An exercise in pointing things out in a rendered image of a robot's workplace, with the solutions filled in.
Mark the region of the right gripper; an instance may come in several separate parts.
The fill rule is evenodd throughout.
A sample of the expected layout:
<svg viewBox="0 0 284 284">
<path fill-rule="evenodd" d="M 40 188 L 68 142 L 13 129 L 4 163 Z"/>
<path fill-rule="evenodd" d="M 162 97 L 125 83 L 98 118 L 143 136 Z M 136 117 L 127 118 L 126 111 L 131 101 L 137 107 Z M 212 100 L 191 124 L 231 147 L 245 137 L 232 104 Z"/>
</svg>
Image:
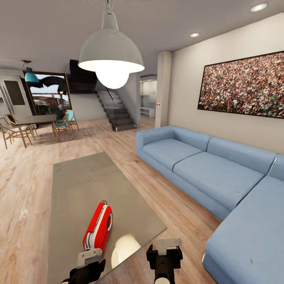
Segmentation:
<svg viewBox="0 0 284 284">
<path fill-rule="evenodd" d="M 167 249 L 166 255 L 158 255 L 158 250 L 153 250 L 151 244 L 146 252 L 147 261 L 150 263 L 150 269 L 156 270 L 160 264 L 166 264 L 174 272 L 174 269 L 180 269 L 180 260 L 183 260 L 183 254 L 179 246 L 176 249 Z"/>
</svg>

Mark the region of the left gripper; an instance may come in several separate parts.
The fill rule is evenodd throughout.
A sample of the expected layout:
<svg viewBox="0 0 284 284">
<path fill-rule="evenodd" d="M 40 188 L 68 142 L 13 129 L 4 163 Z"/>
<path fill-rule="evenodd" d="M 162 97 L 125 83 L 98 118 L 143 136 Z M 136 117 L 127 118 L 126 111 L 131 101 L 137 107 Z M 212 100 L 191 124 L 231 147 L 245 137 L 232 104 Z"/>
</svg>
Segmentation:
<svg viewBox="0 0 284 284">
<path fill-rule="evenodd" d="M 79 274 L 83 277 L 84 284 L 89 284 L 91 282 L 98 281 L 101 273 L 105 269 L 105 263 L 106 263 L 106 259 L 104 259 L 100 263 L 99 263 L 99 261 L 90 263 L 90 264 L 88 264 L 87 266 L 85 266 L 81 269 L 73 268 L 70 271 L 70 278 L 74 275 Z"/>
</svg>

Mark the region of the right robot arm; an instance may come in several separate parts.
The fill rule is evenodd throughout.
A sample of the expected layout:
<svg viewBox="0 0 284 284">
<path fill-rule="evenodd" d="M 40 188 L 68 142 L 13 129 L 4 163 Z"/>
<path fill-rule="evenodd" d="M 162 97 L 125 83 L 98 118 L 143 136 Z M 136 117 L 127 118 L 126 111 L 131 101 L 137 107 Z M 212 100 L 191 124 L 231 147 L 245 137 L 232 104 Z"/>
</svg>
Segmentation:
<svg viewBox="0 0 284 284">
<path fill-rule="evenodd" d="M 158 250 L 153 250 L 153 245 L 150 245 L 146 256 L 150 263 L 150 269 L 155 270 L 154 284 L 175 284 L 174 269 L 180 269 L 180 260 L 183 260 L 180 249 L 182 243 L 180 237 L 172 237 L 157 239 Z M 166 249 L 166 247 L 177 248 Z"/>
</svg>

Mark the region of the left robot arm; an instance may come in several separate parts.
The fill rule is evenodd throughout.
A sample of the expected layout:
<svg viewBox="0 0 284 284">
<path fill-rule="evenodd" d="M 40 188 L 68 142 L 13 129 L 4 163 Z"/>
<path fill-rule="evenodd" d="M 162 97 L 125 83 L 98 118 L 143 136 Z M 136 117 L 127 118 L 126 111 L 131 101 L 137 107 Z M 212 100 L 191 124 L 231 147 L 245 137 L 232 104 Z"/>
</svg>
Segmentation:
<svg viewBox="0 0 284 284">
<path fill-rule="evenodd" d="M 88 264 L 86 260 L 101 256 L 101 248 L 82 252 L 78 255 L 77 268 L 70 271 L 70 278 L 65 279 L 61 284 L 89 284 L 98 281 L 101 273 L 105 269 L 106 259 L 99 263 L 93 262 Z"/>
</svg>

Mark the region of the radio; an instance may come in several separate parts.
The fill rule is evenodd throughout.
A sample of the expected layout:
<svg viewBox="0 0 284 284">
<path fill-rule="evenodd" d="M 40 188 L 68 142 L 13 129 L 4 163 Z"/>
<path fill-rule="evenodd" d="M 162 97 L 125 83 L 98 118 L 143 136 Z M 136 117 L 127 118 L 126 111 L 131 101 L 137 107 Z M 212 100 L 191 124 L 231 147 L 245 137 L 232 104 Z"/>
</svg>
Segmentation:
<svg viewBox="0 0 284 284">
<path fill-rule="evenodd" d="M 101 248 L 103 253 L 112 222 L 111 207 L 105 201 L 100 202 L 83 239 L 85 251 Z"/>
</svg>

